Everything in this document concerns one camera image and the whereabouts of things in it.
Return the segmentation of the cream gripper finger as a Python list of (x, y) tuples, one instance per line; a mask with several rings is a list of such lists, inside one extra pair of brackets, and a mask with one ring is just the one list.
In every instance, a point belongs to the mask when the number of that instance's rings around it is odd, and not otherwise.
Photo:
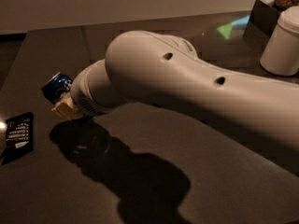
[(83, 117), (82, 111), (73, 102), (71, 97), (65, 97), (58, 102), (51, 110), (62, 119), (81, 119)]

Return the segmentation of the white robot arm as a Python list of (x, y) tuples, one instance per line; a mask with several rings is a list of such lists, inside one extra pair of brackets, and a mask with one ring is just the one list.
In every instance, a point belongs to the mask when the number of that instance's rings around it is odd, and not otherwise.
[(189, 41), (173, 35), (117, 36), (105, 58), (82, 70), (52, 110), (62, 119), (80, 119), (136, 102), (184, 113), (242, 141), (299, 148), (297, 85), (207, 63)]

